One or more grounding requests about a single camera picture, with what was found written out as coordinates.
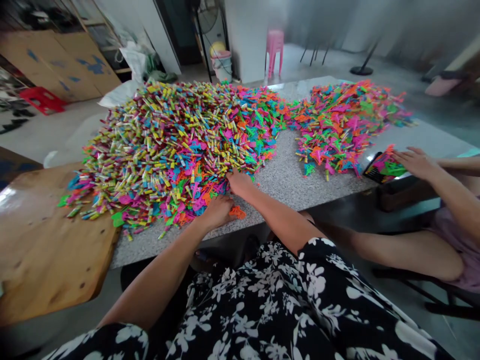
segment pink stool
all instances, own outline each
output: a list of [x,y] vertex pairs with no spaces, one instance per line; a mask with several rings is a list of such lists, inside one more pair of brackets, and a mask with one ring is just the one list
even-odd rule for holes
[[266,38],[266,52],[268,53],[268,78],[272,77],[275,67],[275,55],[280,52],[280,70],[282,72],[282,63],[284,62],[284,32],[282,30],[269,30]]

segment pink shorts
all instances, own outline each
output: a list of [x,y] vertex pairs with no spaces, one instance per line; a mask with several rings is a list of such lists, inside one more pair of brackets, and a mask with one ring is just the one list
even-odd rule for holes
[[480,293],[480,246],[466,234],[455,222],[446,207],[439,209],[430,228],[439,237],[449,243],[463,260],[463,273],[454,281],[444,281],[472,293]]

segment fan stand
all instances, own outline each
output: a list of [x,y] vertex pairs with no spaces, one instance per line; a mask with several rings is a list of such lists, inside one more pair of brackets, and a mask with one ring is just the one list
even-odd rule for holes
[[370,52],[368,53],[368,56],[365,59],[365,62],[363,63],[362,66],[354,66],[350,69],[350,72],[354,75],[360,75],[360,76],[368,76],[371,75],[374,70],[371,67],[367,67],[367,63],[369,62],[370,58],[374,54],[375,48],[379,44],[380,39],[376,41],[376,43],[373,45],[371,48]]

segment hand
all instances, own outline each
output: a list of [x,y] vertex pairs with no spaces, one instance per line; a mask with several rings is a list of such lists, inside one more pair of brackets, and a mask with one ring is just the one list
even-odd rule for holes
[[201,220],[208,231],[211,231],[237,219],[236,216],[230,216],[229,214],[233,206],[234,201],[231,198],[225,195],[218,195],[210,201],[205,212],[198,219]]
[[442,168],[422,149],[418,147],[407,147],[410,151],[393,151],[393,158],[402,164],[412,175],[426,181],[434,178]]
[[239,172],[236,168],[233,172],[228,172],[226,178],[230,183],[232,193],[238,195],[241,198],[245,198],[252,190],[256,190],[257,187],[252,182],[250,176],[246,173]]

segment cloth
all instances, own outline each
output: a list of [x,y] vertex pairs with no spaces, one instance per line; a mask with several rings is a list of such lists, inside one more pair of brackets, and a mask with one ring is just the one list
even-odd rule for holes
[[460,277],[444,282],[472,293],[480,293],[480,249],[470,235],[458,226],[447,207],[437,210],[428,230],[449,243],[463,260]]
[[[452,359],[324,238],[298,258],[268,242],[236,270],[197,274],[187,294],[178,332],[157,359]],[[152,342],[138,326],[111,324],[45,359],[151,360]]]

